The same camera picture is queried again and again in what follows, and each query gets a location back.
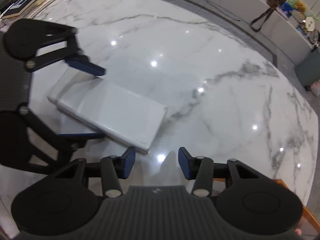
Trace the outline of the white rectangular box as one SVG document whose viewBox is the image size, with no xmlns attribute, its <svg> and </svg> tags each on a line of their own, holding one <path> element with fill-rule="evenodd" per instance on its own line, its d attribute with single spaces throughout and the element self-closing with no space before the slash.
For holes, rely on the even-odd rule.
<svg viewBox="0 0 320 240">
<path fill-rule="evenodd" d="M 101 77 L 68 68 L 47 96 L 58 109 L 148 153 L 168 108 Z"/>
</svg>

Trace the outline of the pastel woven basket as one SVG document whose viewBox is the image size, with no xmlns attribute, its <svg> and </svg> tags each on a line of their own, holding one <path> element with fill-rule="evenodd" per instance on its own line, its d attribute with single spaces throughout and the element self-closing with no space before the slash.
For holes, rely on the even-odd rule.
<svg viewBox="0 0 320 240">
<path fill-rule="evenodd" d="M 314 96 L 320 97 L 320 81 L 316 81 L 310 86 L 311 92 Z"/>
</svg>

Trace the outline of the grey trash bin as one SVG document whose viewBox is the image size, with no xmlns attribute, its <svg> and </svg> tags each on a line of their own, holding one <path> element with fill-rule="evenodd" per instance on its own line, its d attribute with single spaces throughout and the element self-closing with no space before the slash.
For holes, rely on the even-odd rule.
<svg viewBox="0 0 320 240">
<path fill-rule="evenodd" d="M 311 85 L 319 80 L 319 66 L 320 55 L 317 48 L 295 67 L 296 77 L 305 90 L 310 91 Z"/>
</svg>

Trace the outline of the white round clock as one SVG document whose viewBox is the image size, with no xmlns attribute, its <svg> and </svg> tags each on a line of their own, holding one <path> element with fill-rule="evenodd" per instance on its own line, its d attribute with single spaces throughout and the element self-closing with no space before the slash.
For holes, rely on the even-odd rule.
<svg viewBox="0 0 320 240">
<path fill-rule="evenodd" d="M 313 32 L 315 29 L 315 21 L 312 17 L 306 17 L 305 20 L 305 28 L 308 32 Z"/>
</svg>

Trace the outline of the teddy bear toy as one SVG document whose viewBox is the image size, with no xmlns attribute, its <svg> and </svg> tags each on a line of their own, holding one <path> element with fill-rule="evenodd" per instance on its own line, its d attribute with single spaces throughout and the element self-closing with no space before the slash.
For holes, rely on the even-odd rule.
<svg viewBox="0 0 320 240">
<path fill-rule="evenodd" d="M 298 0 L 295 5 L 294 8 L 302 13 L 304 13 L 307 9 L 306 4 L 300 0 Z"/>
</svg>

